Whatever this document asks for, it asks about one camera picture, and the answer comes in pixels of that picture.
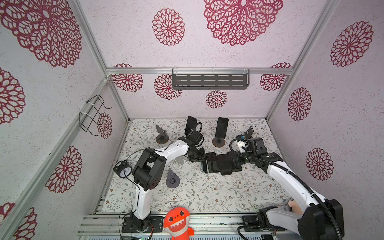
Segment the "phone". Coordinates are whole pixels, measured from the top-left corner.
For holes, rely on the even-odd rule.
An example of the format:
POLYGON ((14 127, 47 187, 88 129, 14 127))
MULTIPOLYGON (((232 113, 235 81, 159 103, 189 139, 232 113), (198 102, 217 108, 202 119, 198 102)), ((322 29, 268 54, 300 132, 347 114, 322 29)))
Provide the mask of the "phone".
POLYGON ((218 173, 220 170, 217 166, 217 154, 214 152, 206 153, 207 167, 210 174, 218 173))
POLYGON ((197 123, 198 123, 198 120, 196 118, 192 116, 188 116, 186 127, 185 127, 185 136, 187 136, 190 132, 193 131, 197 123))
POLYGON ((239 158, 233 152, 227 152, 227 157, 230 162, 232 172, 241 172, 243 170, 242 164, 239 162, 239 158))
POLYGON ((227 135, 229 119, 219 117, 217 120, 215 137, 220 139, 225 139, 227 135))
POLYGON ((226 154, 217 155, 216 162, 222 176, 232 174, 231 163, 226 154))
POLYGON ((208 166, 206 161, 202 162, 202 170, 205 174, 208 174, 208 166))

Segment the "black stand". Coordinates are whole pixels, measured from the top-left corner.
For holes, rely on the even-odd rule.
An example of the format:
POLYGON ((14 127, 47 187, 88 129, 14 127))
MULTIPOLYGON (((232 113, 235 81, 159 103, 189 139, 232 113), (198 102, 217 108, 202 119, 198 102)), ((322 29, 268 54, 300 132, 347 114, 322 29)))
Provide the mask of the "black stand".
POLYGON ((250 126, 243 135, 244 139, 245 140, 251 139, 253 133, 254 133, 254 128, 253 126, 250 126))

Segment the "wooden round stand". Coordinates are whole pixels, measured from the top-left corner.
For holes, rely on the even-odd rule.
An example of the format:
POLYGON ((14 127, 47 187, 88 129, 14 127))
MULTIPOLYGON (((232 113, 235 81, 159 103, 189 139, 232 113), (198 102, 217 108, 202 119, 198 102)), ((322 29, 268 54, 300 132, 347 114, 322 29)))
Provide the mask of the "wooden round stand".
POLYGON ((167 131, 162 129, 160 126, 156 125, 156 130, 157 130, 157 137, 156 137, 156 142, 158 144, 166 144, 169 141, 169 136, 167 135, 167 131))
POLYGON ((225 146, 226 141, 225 141, 225 139, 223 139, 223 138, 217 138, 217 137, 215 137, 215 138, 212 139, 212 144, 213 144, 216 148, 222 148, 222 147, 225 146))

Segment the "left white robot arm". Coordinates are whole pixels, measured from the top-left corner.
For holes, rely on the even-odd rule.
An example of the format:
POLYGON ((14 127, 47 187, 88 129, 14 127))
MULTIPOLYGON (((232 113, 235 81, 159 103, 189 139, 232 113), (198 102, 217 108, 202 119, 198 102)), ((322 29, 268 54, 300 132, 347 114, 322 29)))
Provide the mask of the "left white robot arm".
POLYGON ((201 147, 204 137, 201 130, 202 123, 196 123, 190 132, 167 147, 156 150, 153 148, 143 149, 143 152, 134 167, 128 160, 119 161, 115 164, 113 171, 121 179, 133 176, 132 183, 136 186, 136 199, 133 210, 124 213, 119 221, 122 233, 135 233, 154 231, 160 232, 162 228, 154 227, 151 223, 151 200, 153 189, 160 183, 164 169, 172 160, 178 157, 188 157, 191 163, 206 160, 205 149, 201 147))

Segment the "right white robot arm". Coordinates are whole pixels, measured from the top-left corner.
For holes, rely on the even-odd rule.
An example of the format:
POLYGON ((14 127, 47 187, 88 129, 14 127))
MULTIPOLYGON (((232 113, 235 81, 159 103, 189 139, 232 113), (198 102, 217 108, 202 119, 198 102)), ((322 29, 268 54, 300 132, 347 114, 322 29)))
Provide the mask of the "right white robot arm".
POLYGON ((268 153, 261 138, 237 137, 229 148, 238 160, 254 164, 276 180, 299 210, 271 206, 259 210, 257 223, 244 222, 238 230, 288 230, 304 240, 341 240, 345 236, 342 205, 328 200, 297 176, 276 153, 268 153))

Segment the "white phone stand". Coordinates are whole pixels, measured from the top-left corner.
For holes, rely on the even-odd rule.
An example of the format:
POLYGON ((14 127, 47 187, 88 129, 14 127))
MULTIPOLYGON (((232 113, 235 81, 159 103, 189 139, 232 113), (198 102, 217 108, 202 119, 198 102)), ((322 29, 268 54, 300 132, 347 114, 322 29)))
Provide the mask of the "white phone stand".
POLYGON ((177 163, 177 169, 179 169, 182 173, 187 174, 192 166, 189 164, 189 161, 185 159, 185 156, 179 156, 175 158, 177 163))

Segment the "grey round stand front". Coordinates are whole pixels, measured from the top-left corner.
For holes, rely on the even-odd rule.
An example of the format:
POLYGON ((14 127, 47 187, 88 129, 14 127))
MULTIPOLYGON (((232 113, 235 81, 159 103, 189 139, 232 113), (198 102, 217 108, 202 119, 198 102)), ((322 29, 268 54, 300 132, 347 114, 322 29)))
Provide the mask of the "grey round stand front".
POLYGON ((180 185, 180 177, 171 169, 168 170, 166 185, 170 189, 177 188, 180 185))

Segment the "red shark plush toy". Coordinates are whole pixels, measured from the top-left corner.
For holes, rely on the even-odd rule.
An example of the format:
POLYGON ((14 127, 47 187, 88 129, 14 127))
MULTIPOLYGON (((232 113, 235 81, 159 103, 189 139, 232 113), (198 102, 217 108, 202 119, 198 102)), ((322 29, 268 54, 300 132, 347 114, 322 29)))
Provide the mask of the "red shark plush toy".
POLYGON ((190 212, 183 207, 171 209, 164 218, 164 231, 172 236, 172 240, 189 240, 195 231, 189 227, 190 212))

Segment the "small black alarm clock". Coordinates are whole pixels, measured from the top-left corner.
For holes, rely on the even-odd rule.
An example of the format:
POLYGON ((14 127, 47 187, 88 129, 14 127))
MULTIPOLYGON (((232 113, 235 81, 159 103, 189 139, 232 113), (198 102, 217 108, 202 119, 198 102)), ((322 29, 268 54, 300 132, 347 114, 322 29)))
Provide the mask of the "small black alarm clock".
POLYGON ((127 178, 133 171, 133 167, 127 160, 119 161, 113 167, 114 173, 121 179, 127 178))

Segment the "boy doll plush toy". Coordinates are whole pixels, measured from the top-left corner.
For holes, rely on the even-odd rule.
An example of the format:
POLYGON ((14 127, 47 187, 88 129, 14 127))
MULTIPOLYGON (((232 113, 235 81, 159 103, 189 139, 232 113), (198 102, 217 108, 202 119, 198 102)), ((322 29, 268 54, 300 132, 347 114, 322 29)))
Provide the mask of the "boy doll plush toy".
POLYGON ((303 211, 295 200, 289 200, 288 205, 292 209, 292 212, 298 215, 302 215, 303 211))

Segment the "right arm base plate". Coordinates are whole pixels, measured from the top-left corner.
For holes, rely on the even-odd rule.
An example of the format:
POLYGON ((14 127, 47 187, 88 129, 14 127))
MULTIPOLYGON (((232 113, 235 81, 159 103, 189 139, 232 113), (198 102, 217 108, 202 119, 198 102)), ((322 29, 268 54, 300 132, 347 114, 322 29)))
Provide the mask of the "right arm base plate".
POLYGON ((269 223, 266 217, 260 213, 257 215, 244 215, 242 216, 244 230, 246 232, 268 230, 269 223))

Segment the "grey wall shelf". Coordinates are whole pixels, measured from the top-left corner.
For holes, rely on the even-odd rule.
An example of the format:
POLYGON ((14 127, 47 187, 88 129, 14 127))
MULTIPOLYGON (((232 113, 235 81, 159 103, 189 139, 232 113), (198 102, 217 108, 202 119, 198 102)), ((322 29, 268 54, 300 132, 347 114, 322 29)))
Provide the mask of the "grey wall shelf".
POLYGON ((246 90, 250 85, 248 73, 242 74, 182 74, 172 69, 174 90, 246 90))

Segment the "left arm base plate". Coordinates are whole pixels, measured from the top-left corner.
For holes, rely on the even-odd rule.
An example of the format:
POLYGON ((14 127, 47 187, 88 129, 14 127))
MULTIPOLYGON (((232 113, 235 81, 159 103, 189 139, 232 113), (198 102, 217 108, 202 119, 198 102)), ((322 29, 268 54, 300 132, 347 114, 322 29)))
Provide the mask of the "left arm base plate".
POLYGON ((122 233, 161 233, 163 231, 164 217, 149 215, 139 220, 133 213, 123 217, 122 233))

